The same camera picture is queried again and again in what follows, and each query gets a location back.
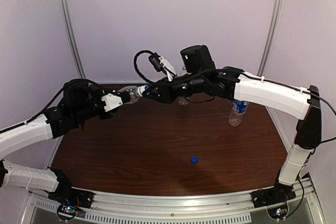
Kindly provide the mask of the clear bottle white cap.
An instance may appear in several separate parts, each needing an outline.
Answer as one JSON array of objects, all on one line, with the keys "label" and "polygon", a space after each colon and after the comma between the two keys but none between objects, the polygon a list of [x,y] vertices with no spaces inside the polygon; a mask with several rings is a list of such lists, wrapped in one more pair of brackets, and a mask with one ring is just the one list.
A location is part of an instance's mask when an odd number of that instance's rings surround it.
[{"label": "clear bottle white cap", "polygon": [[133,104],[136,103],[140,98],[143,97],[143,91],[146,85],[142,85],[142,86],[126,86],[121,88],[120,90],[118,90],[118,94],[119,92],[123,92],[123,91],[129,91],[129,93],[131,94],[131,102],[130,103],[124,103],[124,104]]}]

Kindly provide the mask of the Pepsi bottle blue label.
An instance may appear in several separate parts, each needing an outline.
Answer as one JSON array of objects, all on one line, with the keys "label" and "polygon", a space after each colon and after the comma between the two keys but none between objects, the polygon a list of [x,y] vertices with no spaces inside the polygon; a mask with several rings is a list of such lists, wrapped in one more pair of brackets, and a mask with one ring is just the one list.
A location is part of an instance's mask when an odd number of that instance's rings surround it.
[{"label": "Pepsi bottle blue label", "polygon": [[[185,66],[182,67],[181,71],[180,71],[180,76],[183,76],[187,74],[186,68]],[[188,106],[189,102],[187,101],[186,97],[179,97],[178,100],[178,105],[179,106]]]}]

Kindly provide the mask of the blue bottle cap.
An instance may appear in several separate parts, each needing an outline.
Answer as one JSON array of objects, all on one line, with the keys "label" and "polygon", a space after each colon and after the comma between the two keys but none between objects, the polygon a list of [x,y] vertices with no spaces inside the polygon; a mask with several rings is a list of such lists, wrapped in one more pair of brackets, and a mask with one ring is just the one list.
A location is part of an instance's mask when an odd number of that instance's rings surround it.
[{"label": "blue bottle cap", "polygon": [[199,159],[198,159],[197,156],[191,156],[191,157],[190,157],[190,162],[191,162],[192,164],[197,164],[198,161],[199,161]]}]

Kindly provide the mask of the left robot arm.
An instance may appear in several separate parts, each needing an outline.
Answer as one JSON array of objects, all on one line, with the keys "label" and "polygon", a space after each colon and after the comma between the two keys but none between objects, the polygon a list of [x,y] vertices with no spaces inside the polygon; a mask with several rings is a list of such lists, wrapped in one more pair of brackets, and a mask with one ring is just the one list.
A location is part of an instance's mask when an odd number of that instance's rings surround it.
[{"label": "left robot arm", "polygon": [[118,108],[131,100],[127,91],[115,91],[91,80],[73,79],[57,92],[62,99],[52,107],[48,103],[32,118],[1,130],[1,186],[16,186],[55,192],[69,186],[61,172],[17,165],[5,159],[32,144],[56,139],[73,129],[83,128],[85,121],[98,116],[109,119]]}]

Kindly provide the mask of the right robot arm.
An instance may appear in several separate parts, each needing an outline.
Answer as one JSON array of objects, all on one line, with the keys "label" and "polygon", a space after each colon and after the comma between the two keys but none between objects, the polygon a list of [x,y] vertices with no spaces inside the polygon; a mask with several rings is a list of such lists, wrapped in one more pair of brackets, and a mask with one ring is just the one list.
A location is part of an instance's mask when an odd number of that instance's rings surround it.
[{"label": "right robot arm", "polygon": [[246,101],[273,108],[298,120],[296,137],[277,177],[277,183],[291,186],[311,153],[321,144],[322,118],[319,90],[297,88],[254,76],[243,69],[217,69],[206,45],[181,51],[187,73],[177,76],[165,58],[148,51],[154,69],[167,76],[144,91],[145,98],[170,104],[178,97],[205,93],[210,97]]}]

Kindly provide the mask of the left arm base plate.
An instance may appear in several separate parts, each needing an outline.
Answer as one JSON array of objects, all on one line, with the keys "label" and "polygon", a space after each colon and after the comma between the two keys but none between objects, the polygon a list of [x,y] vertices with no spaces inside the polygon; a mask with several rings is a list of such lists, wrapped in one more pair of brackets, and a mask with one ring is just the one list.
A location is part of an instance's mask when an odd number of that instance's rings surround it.
[{"label": "left arm base plate", "polygon": [[69,222],[90,209],[94,193],[92,191],[68,188],[48,192],[48,198],[59,203],[56,215],[61,221]]}]

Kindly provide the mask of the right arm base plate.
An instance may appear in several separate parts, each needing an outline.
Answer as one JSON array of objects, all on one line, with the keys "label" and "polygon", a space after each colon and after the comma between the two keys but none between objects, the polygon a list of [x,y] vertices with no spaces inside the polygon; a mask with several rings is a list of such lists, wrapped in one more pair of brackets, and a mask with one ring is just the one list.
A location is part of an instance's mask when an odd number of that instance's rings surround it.
[{"label": "right arm base plate", "polygon": [[250,193],[254,208],[266,207],[268,216],[276,221],[289,215],[288,201],[296,198],[293,186],[274,186]]}]

